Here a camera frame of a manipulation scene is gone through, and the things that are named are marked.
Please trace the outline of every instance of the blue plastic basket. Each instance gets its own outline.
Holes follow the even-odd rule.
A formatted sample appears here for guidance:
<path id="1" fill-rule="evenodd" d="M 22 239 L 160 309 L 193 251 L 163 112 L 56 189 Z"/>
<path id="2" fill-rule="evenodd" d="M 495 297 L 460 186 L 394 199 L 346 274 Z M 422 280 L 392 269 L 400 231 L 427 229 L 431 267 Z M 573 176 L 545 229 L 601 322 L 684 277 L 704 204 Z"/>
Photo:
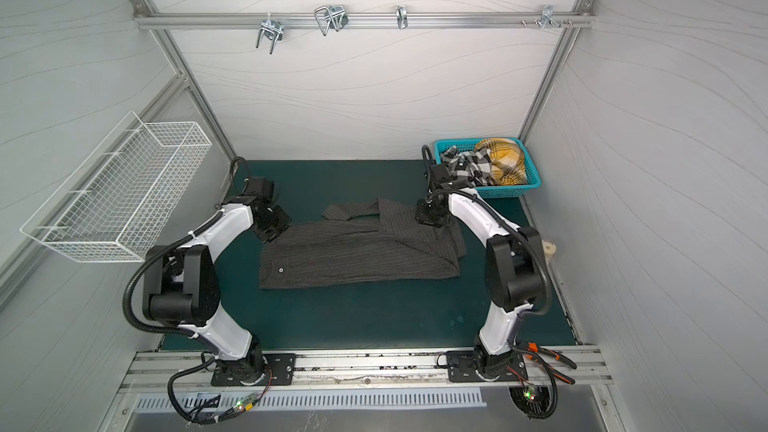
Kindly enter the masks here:
<path id="1" fill-rule="evenodd" d="M 510 140 L 514 140 L 523 152 L 525 152 L 525 176 L 528 178 L 528 184 L 524 186 L 490 186 L 490 187 L 477 187 L 476 190 L 483 198 L 504 198 L 504 197 L 520 197 L 525 194 L 525 191 L 530 188 L 537 188 L 542 184 L 542 180 L 538 177 L 538 170 L 533 165 L 530 154 L 525 146 L 519 140 L 509 137 Z M 482 139 L 448 139 L 437 140 L 435 142 L 435 159 L 437 163 L 440 163 L 440 155 L 453 146 L 458 148 L 459 152 L 466 152 L 467 150 L 475 150 L 475 144 Z"/>

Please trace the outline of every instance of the plaid clothing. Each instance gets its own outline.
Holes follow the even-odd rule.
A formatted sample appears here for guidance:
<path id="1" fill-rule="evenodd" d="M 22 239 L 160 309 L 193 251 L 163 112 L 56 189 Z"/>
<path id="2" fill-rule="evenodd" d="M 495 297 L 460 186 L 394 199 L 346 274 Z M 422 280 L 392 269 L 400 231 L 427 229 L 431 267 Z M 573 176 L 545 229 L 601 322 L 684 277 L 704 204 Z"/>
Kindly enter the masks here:
<path id="1" fill-rule="evenodd" d="M 489 155 L 494 186 L 521 186 L 528 183 L 528 177 L 525 175 L 525 152 L 513 140 L 481 140 L 475 145 L 475 150 Z"/>
<path id="2" fill-rule="evenodd" d="M 459 152 L 452 146 L 440 155 L 451 177 L 466 178 L 470 186 L 494 186 L 491 179 L 491 156 L 488 149 Z"/>

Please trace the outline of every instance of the metal bracket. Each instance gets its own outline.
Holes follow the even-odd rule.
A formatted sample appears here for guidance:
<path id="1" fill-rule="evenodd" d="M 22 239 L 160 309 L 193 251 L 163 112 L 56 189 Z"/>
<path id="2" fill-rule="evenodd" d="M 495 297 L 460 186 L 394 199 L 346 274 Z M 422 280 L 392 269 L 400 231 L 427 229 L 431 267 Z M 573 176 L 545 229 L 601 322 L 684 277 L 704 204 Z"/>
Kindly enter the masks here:
<path id="1" fill-rule="evenodd" d="M 149 6 L 144 0 L 130 0 L 130 4 L 134 6 L 134 17 L 146 17 L 149 15 Z"/>
<path id="2" fill-rule="evenodd" d="M 594 0 L 581 0 L 578 5 L 578 12 L 581 15 L 592 15 L 592 7 L 594 6 Z"/>
<path id="3" fill-rule="evenodd" d="M 346 24 L 350 22 L 350 18 L 346 16 L 343 5 L 328 5 L 317 7 L 315 9 L 315 20 L 317 25 L 320 26 L 320 32 L 328 35 L 331 25 L 336 32 L 339 32 L 344 28 Z"/>
<path id="4" fill-rule="evenodd" d="M 407 29 L 408 11 L 406 10 L 405 6 L 398 5 L 395 9 L 395 14 L 397 14 L 397 28 L 400 30 Z"/>
<path id="5" fill-rule="evenodd" d="M 272 43 L 270 44 L 270 55 L 275 50 L 275 44 L 278 40 L 283 39 L 283 26 L 280 24 L 280 22 L 277 22 L 276 20 L 272 20 L 271 18 L 267 17 L 266 20 L 263 20 L 261 22 L 261 28 L 259 29 L 259 36 L 256 38 L 256 48 L 259 48 L 259 43 L 261 42 L 262 37 L 266 37 L 267 39 L 271 40 Z"/>
<path id="6" fill-rule="evenodd" d="M 293 381 L 293 369 L 296 366 L 296 354 L 264 354 L 267 367 L 271 370 L 272 381 L 263 376 L 254 386 L 260 387 L 270 382 L 272 385 L 290 385 Z M 214 376 L 210 379 L 211 387 L 239 386 L 240 383 L 228 373 L 216 366 Z"/>
<path id="7" fill-rule="evenodd" d="M 563 25 L 562 22 L 555 22 L 552 20 L 553 13 L 554 8 L 551 5 L 544 6 L 544 9 L 542 10 L 542 18 L 536 21 L 539 29 L 544 29 L 547 27 L 560 27 Z"/>
<path id="8" fill-rule="evenodd" d="M 528 379 L 523 356 L 519 352 L 510 355 L 509 367 L 518 374 L 504 370 L 495 379 L 487 379 L 478 374 L 475 369 L 475 360 L 472 350 L 449 350 L 446 354 L 446 366 L 448 367 L 448 381 L 450 382 L 518 382 L 520 377 Z"/>

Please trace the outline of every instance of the yellow plaid fabric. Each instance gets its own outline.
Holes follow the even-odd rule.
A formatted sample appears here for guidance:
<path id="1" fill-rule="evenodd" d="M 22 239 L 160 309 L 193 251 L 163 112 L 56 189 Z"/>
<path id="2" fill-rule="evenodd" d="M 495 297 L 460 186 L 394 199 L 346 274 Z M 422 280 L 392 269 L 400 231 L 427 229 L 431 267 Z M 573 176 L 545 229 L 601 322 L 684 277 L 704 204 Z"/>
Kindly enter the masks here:
<path id="1" fill-rule="evenodd" d="M 510 139 L 485 139 L 475 150 L 488 149 L 491 157 L 491 180 L 497 186 L 521 186 L 528 183 L 525 176 L 525 152 Z"/>

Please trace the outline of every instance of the white wire basket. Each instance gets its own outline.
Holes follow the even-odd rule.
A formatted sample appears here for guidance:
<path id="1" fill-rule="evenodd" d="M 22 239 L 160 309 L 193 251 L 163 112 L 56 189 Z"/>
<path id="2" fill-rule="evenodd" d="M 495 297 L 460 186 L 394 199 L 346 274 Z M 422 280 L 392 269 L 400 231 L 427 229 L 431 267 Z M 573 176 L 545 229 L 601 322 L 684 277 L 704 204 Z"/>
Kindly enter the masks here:
<path id="1" fill-rule="evenodd" d="M 100 152 L 111 136 L 119 146 Z M 209 148 L 196 122 L 130 112 L 21 231 L 76 262 L 143 262 Z"/>

